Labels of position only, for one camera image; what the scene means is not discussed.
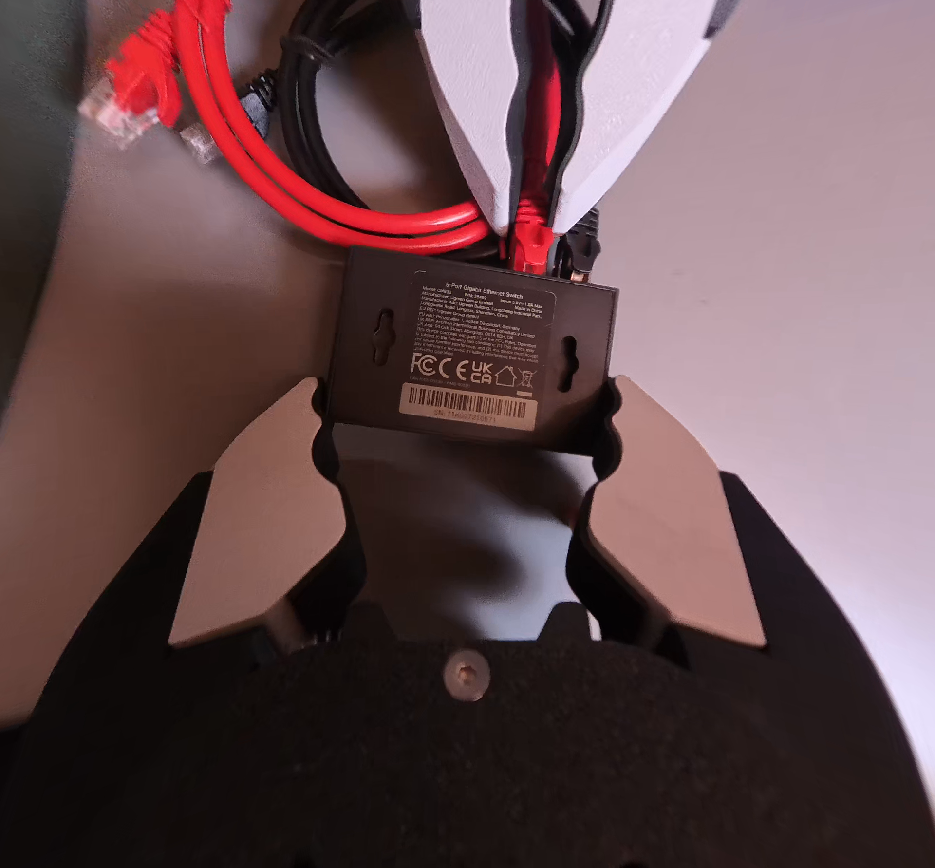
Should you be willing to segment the black ethernet switch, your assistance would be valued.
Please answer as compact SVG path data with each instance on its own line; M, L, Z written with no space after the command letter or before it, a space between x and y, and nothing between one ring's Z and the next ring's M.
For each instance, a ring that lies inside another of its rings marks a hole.
M610 412L617 304L614 288L354 247L327 415L592 456Z

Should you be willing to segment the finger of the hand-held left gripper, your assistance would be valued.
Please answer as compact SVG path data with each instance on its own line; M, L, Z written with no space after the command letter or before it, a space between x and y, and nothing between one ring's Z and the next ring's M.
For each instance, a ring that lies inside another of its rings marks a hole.
M717 0L611 0L580 84L580 131L556 191L565 233L601 200L654 132L710 46Z
M419 0L418 41L442 121L484 218L505 233L523 168L527 0Z

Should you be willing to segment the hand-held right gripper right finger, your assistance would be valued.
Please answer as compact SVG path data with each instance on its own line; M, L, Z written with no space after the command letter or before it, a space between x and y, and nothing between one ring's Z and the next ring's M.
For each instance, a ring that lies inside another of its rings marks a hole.
M767 646L719 469L637 383L607 384L608 410L567 554L567 581L601 640L653 649L686 628Z

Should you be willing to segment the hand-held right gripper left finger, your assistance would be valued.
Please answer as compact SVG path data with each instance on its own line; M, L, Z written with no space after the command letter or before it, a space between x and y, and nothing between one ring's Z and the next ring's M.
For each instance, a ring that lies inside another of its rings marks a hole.
M366 580L321 383L299 382L218 459L169 634L189 647L264 628L291 652L335 640Z

